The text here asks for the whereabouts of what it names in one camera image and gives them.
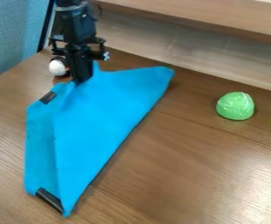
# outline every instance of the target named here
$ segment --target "blue cloth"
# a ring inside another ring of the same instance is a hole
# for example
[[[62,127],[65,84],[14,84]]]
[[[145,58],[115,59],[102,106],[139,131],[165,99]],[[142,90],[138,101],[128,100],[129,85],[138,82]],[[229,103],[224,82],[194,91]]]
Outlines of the blue cloth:
[[[24,187],[43,187],[61,200],[69,216],[80,195],[130,131],[152,109],[169,85],[166,67],[102,72],[75,87],[58,84],[47,105],[27,109]]]

